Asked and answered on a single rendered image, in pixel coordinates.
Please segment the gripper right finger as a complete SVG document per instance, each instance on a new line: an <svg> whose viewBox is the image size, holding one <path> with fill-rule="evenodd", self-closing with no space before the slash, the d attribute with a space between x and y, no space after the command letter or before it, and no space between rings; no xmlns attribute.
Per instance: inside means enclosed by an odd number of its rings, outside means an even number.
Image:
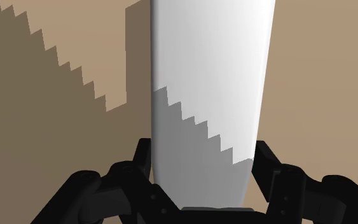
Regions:
<svg viewBox="0 0 358 224"><path fill-rule="evenodd" d="M358 224L358 184L341 175L321 181L295 165L283 164L264 141L257 141L252 175L278 224Z"/></svg>

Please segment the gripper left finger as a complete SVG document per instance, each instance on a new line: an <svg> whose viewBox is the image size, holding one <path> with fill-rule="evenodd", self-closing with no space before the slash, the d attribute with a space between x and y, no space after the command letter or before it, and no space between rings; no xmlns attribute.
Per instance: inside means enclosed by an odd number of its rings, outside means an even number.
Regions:
<svg viewBox="0 0 358 224"><path fill-rule="evenodd" d="M132 160L117 162L105 176L71 174L31 224L102 224L119 216L123 224L179 224L179 209L149 181L151 140L141 138Z"/></svg>

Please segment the white tapered tall object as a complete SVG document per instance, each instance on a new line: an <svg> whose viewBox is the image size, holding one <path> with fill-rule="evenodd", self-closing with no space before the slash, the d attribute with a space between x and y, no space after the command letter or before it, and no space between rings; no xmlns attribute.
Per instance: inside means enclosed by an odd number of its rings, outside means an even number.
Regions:
<svg viewBox="0 0 358 224"><path fill-rule="evenodd" d="M179 208L244 203L276 0L150 0L153 177Z"/></svg>

